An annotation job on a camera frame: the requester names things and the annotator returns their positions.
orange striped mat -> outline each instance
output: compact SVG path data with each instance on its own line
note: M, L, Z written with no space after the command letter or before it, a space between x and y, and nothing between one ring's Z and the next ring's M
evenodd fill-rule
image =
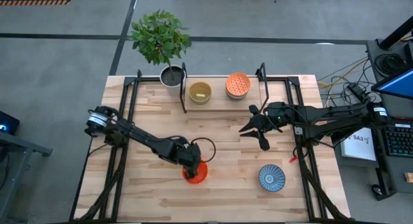
M70 1L0 1L0 6L26 6L26 5L69 5Z

blue patterned plate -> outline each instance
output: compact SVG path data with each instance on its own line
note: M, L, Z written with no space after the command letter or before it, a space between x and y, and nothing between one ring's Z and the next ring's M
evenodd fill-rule
M265 190L278 192L285 185L285 175L281 168L275 165L265 165L259 171L259 182Z

plant pot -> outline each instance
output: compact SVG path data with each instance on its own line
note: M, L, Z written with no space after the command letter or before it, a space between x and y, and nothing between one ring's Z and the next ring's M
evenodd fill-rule
M161 74L159 76L161 79L161 83L163 84L163 86L166 87L169 95L171 96L179 97L181 93L181 73L182 68L178 65L172 65L172 72L169 69L169 66L166 66L161 71ZM185 88L185 79L186 74L183 75L183 89Z

power strip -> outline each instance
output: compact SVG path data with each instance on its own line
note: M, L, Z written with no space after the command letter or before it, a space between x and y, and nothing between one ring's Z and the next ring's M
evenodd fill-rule
M368 101L370 100L370 97L367 95L367 93L360 88L360 86L356 83L351 83L347 88L353 93L355 97L357 97L360 102Z

gray floor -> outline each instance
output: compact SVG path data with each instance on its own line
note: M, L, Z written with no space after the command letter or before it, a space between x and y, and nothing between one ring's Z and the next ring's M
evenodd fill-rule
M120 34L129 3L0 6L0 22L6 23L0 32ZM132 19L158 8L175 13L193 36L375 39L412 14L413 0L138 0ZM0 38L0 110L21 120L21 137L54 148L52 157L32 160L19 189L13 214L29 223L68 219L90 141L83 133L87 110L100 103L116 46L117 41L107 40ZM162 65L148 65L131 47L126 42L117 75L137 69L146 75L160 72ZM184 61L193 75L253 73L265 62L269 74L322 78L362 57L365 47L360 45L195 42L182 60L173 62ZM347 78L357 80L360 69ZM374 81L371 71L367 76ZM332 92L340 92L340 85ZM340 166L340 172L353 218L411 222L412 194L377 202L367 186L375 183L371 169Z

